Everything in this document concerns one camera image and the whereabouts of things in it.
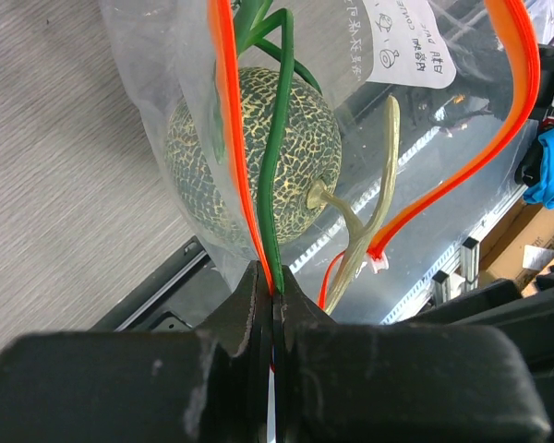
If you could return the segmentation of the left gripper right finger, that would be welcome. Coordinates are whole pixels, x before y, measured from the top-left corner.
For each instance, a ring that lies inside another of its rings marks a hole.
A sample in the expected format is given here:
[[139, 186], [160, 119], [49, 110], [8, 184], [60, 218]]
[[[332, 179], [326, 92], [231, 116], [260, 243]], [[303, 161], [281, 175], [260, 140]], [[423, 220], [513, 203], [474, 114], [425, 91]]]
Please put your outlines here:
[[546, 442], [516, 345], [487, 325], [339, 324], [291, 272], [273, 299], [280, 442]]

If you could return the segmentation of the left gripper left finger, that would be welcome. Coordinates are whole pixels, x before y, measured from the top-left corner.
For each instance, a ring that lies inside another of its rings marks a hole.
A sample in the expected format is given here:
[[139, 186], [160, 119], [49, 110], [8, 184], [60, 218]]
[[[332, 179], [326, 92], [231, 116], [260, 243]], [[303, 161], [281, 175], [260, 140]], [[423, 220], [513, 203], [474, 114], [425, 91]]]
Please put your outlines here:
[[0, 353], [0, 442], [262, 442], [266, 282], [184, 332], [32, 333]]

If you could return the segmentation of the green melon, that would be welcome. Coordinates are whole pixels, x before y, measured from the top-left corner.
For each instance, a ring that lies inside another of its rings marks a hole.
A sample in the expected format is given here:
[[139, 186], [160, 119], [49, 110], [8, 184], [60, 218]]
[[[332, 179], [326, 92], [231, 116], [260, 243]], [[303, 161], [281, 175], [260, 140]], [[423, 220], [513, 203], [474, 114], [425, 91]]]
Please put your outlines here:
[[[259, 66], [244, 67], [239, 74], [248, 182], [251, 196], [256, 198], [279, 74]], [[293, 79], [273, 182], [276, 236], [279, 245], [292, 243], [327, 206], [343, 215], [347, 248], [338, 256], [342, 261], [340, 268], [327, 270], [320, 294], [320, 304], [327, 312], [338, 305], [363, 262], [375, 262], [381, 257], [370, 243], [391, 206], [400, 148], [400, 116], [400, 104], [389, 96], [385, 108], [387, 164], [377, 207], [368, 223], [362, 223], [350, 204], [333, 193], [343, 165], [343, 142], [335, 114], [318, 90], [302, 78]], [[170, 118], [163, 160], [187, 214], [200, 226], [204, 237], [214, 245], [244, 251], [244, 230], [233, 219], [214, 181], [186, 102], [180, 102]]]

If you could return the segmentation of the clear zip top bag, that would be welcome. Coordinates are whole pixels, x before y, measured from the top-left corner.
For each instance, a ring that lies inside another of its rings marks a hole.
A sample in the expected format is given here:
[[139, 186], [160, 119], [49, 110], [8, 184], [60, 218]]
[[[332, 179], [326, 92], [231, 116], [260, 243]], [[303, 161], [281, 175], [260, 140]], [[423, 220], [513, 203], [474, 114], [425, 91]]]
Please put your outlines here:
[[164, 182], [230, 288], [257, 261], [392, 323], [516, 190], [546, 1], [102, 1]]

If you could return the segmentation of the green onion toy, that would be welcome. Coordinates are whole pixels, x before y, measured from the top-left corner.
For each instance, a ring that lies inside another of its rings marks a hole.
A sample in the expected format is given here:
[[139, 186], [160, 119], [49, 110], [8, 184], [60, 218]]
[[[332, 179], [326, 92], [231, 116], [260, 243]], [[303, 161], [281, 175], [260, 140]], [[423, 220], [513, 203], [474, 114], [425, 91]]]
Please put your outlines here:
[[[273, 215], [273, 182], [283, 144], [294, 75], [315, 90], [319, 83], [295, 60], [294, 16], [286, 8], [267, 15], [270, 1], [245, 2], [233, 13], [229, 1], [209, 1], [208, 26], [216, 55], [211, 96], [211, 121], [220, 142], [213, 142], [217, 162], [228, 161], [241, 211], [265, 272], [270, 294], [284, 292], [281, 253]], [[259, 172], [257, 202], [252, 202], [245, 154], [238, 56], [250, 46], [260, 48], [280, 64], [270, 131]]]

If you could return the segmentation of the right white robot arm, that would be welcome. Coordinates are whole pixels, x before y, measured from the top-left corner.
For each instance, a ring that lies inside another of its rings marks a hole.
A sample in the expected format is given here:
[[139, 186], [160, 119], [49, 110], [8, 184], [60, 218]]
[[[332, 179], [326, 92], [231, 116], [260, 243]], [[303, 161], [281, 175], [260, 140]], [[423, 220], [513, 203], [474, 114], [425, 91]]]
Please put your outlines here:
[[536, 278], [536, 293], [524, 297], [513, 281], [489, 286], [432, 307], [408, 323], [487, 325], [505, 333], [523, 356], [552, 426], [554, 442], [554, 265]]

